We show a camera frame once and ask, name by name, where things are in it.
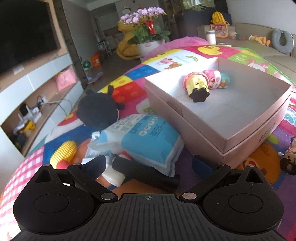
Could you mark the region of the black television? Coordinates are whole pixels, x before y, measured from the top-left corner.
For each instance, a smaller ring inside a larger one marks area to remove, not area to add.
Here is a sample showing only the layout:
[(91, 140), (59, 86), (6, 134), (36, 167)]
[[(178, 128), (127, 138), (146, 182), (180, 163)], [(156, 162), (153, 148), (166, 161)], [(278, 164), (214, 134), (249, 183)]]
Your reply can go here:
[(57, 49), (49, 3), (1, 1), (1, 74)]

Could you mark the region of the yellow backpack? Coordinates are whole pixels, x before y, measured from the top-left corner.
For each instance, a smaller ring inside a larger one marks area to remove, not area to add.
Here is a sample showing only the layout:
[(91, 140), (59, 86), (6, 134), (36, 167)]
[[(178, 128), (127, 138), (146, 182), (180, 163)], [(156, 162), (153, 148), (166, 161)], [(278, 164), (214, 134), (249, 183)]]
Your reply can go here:
[(224, 24), (224, 25), (229, 25), (229, 23), (225, 20), (224, 16), (222, 15), (221, 12), (216, 11), (212, 14), (212, 24)]

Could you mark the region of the gold cup toy black lid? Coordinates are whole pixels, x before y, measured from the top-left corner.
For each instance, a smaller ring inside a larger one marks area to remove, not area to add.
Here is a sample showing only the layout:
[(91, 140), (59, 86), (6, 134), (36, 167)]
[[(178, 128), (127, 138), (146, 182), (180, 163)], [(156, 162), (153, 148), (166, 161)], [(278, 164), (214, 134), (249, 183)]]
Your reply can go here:
[(192, 72), (183, 78), (183, 88), (194, 103), (204, 102), (210, 95), (208, 80), (203, 72)]

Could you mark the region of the white red foam stick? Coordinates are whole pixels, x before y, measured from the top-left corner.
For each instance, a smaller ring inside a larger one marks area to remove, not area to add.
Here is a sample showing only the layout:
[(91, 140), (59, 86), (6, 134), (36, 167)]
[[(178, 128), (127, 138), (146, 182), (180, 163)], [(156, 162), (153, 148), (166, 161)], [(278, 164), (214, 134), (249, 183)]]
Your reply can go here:
[(70, 165), (71, 165), (70, 162), (62, 160), (56, 164), (56, 169), (67, 169), (68, 166), (70, 166)]

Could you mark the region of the teal small toy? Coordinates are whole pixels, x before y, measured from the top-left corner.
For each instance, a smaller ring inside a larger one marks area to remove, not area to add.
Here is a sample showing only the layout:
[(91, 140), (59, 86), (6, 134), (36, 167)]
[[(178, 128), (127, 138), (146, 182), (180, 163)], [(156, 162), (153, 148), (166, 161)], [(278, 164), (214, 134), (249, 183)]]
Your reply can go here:
[(229, 85), (229, 82), (230, 82), (230, 76), (225, 72), (221, 72), (221, 81), (218, 88), (227, 88)]

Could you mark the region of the red white robot toy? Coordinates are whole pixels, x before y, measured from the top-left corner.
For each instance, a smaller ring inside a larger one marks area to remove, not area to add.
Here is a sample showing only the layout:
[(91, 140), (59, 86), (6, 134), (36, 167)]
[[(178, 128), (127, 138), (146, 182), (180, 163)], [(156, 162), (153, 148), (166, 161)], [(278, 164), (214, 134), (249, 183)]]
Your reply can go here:
[(282, 171), (295, 176), (296, 175), (296, 138), (290, 139), (290, 146), (285, 153), (278, 152), (281, 157), (280, 168)]

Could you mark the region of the white battery charger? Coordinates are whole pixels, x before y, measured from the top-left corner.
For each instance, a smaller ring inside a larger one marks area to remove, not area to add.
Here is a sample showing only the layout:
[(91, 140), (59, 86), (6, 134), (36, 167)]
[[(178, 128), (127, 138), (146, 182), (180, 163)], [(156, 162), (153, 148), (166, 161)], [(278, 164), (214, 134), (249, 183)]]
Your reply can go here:
[(102, 176), (107, 182), (116, 187), (120, 187), (126, 178), (124, 174), (114, 170), (112, 166), (108, 166)]

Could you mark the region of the black remote control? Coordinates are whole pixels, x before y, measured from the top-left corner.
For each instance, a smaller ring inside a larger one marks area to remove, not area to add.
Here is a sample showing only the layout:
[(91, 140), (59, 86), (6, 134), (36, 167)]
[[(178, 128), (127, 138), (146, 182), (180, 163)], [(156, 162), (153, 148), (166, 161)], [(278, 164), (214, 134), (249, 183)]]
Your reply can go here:
[(133, 178), (165, 192), (175, 192), (180, 183), (181, 176), (179, 174), (169, 177), (153, 167), (120, 156), (115, 157), (112, 168), (129, 178)]

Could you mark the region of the pink egg character toy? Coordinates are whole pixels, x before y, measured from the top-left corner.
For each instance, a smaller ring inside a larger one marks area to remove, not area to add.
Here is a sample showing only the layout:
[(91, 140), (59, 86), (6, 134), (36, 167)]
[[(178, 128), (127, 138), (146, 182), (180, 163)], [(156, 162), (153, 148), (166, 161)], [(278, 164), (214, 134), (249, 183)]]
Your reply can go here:
[(203, 73), (208, 78), (208, 87), (209, 89), (216, 89), (221, 83), (221, 72), (219, 70), (204, 70)]

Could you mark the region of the white tv cabinet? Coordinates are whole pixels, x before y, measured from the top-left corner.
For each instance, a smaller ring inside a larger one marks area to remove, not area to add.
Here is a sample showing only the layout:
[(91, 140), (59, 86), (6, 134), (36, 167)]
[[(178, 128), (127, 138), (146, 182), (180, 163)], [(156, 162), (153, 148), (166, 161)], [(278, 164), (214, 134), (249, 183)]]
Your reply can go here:
[[(1, 160), (13, 158), (22, 160), (33, 148), (39, 138), (43, 124), (55, 110), (56, 104), (74, 89), (70, 85), (59, 91), (54, 81), (54, 76), (60, 71), (73, 67), (61, 29), (58, 24), (53, 1), (49, 3), (55, 31), (60, 43), (60, 49), (43, 54), (32, 60), (26, 61), (13, 69), (1, 74)], [(38, 120), (36, 129), (31, 133), (26, 144), (21, 150), (15, 147), (9, 136), (18, 124), (19, 106), (26, 103), (35, 106), (42, 99), (42, 116)]]

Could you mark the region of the blue wet wipes pack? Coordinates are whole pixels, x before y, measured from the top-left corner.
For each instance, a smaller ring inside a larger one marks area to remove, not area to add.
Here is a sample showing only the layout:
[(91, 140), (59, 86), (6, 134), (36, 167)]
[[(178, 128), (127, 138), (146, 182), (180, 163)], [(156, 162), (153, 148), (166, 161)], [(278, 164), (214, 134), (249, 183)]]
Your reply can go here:
[(125, 151), (136, 161), (173, 177), (184, 145), (181, 135), (161, 116), (132, 114), (102, 130), (88, 146), (103, 155)]

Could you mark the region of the white cup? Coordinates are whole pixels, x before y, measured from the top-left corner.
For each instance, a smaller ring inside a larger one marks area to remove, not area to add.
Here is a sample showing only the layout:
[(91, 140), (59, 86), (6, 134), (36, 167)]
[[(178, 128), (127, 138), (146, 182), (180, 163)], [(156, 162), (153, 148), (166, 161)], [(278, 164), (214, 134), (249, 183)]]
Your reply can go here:
[(206, 30), (206, 40), (210, 45), (216, 45), (216, 35), (214, 30)]

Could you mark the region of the black plush toy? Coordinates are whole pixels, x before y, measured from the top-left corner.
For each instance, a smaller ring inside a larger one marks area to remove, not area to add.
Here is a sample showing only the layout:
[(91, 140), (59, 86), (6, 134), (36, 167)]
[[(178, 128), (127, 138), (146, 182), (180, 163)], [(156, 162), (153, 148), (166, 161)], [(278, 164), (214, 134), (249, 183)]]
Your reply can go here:
[(119, 111), (125, 109), (125, 104), (114, 100), (113, 91), (112, 85), (107, 87), (107, 93), (86, 91), (76, 111), (76, 116), (85, 126), (101, 132), (119, 120)]

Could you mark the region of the yellow corn toy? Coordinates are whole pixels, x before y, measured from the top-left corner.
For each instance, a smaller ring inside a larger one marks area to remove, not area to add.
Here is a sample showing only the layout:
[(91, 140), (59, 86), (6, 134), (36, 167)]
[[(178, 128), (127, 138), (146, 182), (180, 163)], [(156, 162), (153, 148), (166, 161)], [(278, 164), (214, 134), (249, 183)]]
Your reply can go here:
[(57, 165), (61, 161), (69, 163), (77, 152), (77, 145), (74, 141), (66, 141), (58, 149), (55, 150), (50, 157), (50, 164), (53, 168), (57, 168)]

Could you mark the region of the beige sofa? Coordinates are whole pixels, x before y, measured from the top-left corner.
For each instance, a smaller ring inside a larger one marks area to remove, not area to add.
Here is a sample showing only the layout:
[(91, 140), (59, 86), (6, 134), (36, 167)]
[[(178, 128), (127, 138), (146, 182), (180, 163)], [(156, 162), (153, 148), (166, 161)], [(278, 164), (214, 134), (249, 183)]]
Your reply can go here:
[(295, 82), (295, 49), (289, 54), (283, 54), (274, 48), (271, 43), (269, 46), (264, 46), (254, 41), (248, 40), (251, 35), (266, 37), (272, 39), (274, 28), (256, 24), (235, 23), (228, 27), (229, 32), (236, 32), (243, 36), (244, 40), (234, 40), (231, 38), (217, 38), (218, 43), (227, 43), (233, 47), (243, 47), (253, 50), (260, 56), (267, 59), (271, 64), (285, 74), (292, 82)]

